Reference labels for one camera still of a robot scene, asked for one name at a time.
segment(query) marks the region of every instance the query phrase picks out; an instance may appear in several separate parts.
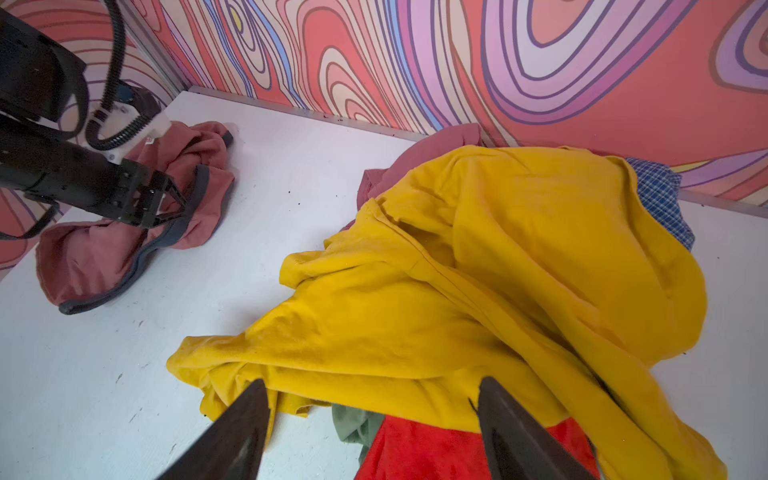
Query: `red fleece fabric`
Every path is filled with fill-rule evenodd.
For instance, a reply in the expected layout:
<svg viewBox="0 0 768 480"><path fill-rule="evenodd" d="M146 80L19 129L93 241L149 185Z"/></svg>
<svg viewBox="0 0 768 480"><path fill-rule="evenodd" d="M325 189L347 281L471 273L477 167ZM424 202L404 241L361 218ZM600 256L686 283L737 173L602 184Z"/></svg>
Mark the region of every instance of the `red fleece fabric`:
<svg viewBox="0 0 768 480"><path fill-rule="evenodd" d="M227 128L218 122L188 127L173 122L152 144L139 144L126 158L170 175L179 190L188 192L195 167L207 165L208 186L187 231L172 248L187 249L205 243L221 217L224 195L234 181L227 170ZM161 211L177 205L166 196ZM165 226L145 230L112 220L57 223L40 236L36 254L38 279L48 300L61 305L87 301L114 288L125 276L139 249L159 236Z"/></svg>
<svg viewBox="0 0 768 480"><path fill-rule="evenodd" d="M547 429L595 478L597 463L573 419ZM355 480L491 480L478 433L446 430L387 416Z"/></svg>

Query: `psychedelic wall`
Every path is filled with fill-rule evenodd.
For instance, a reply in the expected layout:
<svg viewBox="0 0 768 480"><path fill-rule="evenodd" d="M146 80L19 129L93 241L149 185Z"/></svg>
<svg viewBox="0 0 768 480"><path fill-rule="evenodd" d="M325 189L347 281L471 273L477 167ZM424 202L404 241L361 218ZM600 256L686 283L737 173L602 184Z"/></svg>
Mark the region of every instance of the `psychedelic wall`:
<svg viewBox="0 0 768 480"><path fill-rule="evenodd" d="M768 0L132 0L192 84L768 202Z"/></svg>
<svg viewBox="0 0 768 480"><path fill-rule="evenodd" d="M112 50L109 16L98 0L0 0L0 8L42 31L87 64L85 77L91 107L98 106ZM157 73L129 42L122 78L152 91L163 105L173 99ZM72 105L61 118L60 126L71 130L77 123L77 108ZM47 206L25 199L18 192L0 188L0 231L19 235L31 227ZM0 279L36 243L36 239L0 242Z"/></svg>

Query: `red garment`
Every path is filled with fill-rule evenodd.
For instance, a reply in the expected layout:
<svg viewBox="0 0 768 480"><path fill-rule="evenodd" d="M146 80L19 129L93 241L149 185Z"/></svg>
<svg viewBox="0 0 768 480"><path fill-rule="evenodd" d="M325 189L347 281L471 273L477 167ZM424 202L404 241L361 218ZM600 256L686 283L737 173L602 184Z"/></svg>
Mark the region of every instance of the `red garment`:
<svg viewBox="0 0 768 480"><path fill-rule="evenodd" d="M480 146L481 131L479 124L443 128L436 134L417 141L408 150L402 152L390 168L373 168L364 171L357 190L357 210L360 210L369 199L376 198L394 187L401 178L419 165L465 145ZM353 223L355 223L354 220L342 230L347 230Z"/></svg>
<svg viewBox="0 0 768 480"><path fill-rule="evenodd" d="M547 429L600 478L587 436L573 419ZM355 480L491 480L478 433L446 430L387 416Z"/></svg>
<svg viewBox="0 0 768 480"><path fill-rule="evenodd" d="M188 127L173 122L153 144L136 146L126 158L170 175L186 194L195 180L195 169L207 167L204 197L186 231L173 248L187 249L205 243L221 217L224 195L234 180L227 168L227 128L218 122ZM167 196L162 211L176 210ZM40 285L54 305L87 302L116 288L130 271L142 246L158 238L166 225L145 230L125 223L58 223L40 236L37 270Z"/></svg>

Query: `olive green fabric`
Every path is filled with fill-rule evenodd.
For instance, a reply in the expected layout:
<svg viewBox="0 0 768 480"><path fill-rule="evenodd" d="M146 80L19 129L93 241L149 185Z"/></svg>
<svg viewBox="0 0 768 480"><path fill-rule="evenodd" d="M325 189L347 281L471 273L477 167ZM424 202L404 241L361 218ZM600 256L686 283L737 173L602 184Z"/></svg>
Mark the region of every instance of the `olive green fabric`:
<svg viewBox="0 0 768 480"><path fill-rule="evenodd" d="M368 450L373 445L376 433L379 432L384 422L384 415L335 403L331 410L333 412L333 426L336 427L339 440L362 445L360 457L358 457L358 461L362 465L366 455L368 455Z"/></svg>

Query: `yellow sweatshirt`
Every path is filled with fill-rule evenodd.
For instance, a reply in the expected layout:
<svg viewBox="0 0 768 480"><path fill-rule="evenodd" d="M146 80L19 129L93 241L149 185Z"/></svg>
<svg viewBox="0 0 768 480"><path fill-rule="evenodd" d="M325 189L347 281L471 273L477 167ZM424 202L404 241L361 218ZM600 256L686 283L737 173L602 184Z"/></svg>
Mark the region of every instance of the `yellow sweatshirt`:
<svg viewBox="0 0 768 480"><path fill-rule="evenodd" d="M493 376L542 425L574 417L611 480L726 478L649 371L694 345L707 301L636 191L618 157L459 148L287 257L292 298L239 336L186 338L167 367L212 419L261 378L273 412L334 402L469 432Z"/></svg>

